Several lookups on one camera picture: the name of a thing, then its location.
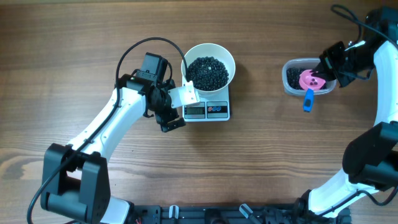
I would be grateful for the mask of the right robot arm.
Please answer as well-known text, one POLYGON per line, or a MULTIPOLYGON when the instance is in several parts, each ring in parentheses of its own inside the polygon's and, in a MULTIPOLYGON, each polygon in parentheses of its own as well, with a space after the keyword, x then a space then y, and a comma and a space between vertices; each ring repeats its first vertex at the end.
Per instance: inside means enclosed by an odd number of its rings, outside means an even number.
POLYGON ((383 207, 397 195, 397 9, 374 9, 365 21, 341 4, 331 11, 355 23, 358 38, 347 47, 337 42, 324 50, 312 75, 345 87, 377 71, 376 119, 348 144, 338 173, 295 201, 292 223, 342 223, 340 213, 360 198, 383 207))

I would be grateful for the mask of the pink scoop blue handle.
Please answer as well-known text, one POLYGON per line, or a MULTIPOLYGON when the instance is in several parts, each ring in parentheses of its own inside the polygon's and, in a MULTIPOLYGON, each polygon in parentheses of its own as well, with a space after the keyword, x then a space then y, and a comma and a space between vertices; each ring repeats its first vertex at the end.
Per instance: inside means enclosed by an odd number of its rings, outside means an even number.
POLYGON ((312 70, 304 70, 300 74, 298 81, 300 87, 305 90, 303 110, 307 113, 312 110, 315 92, 320 90, 326 84, 324 79, 315 77, 313 74, 316 74, 316 72, 313 72, 312 70))

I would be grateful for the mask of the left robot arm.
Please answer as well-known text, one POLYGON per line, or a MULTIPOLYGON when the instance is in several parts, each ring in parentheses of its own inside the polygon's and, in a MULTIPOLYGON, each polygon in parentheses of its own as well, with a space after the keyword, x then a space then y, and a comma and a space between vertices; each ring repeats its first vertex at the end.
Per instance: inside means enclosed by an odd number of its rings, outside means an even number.
POLYGON ((165 79, 171 66, 147 53, 140 69, 116 76, 115 89, 96 118, 66 145, 51 144, 44 155, 42 209, 77 223, 140 223, 134 204, 111 195, 108 162, 129 128, 152 112, 162 132, 185 125, 177 109, 199 102, 194 83, 165 79))

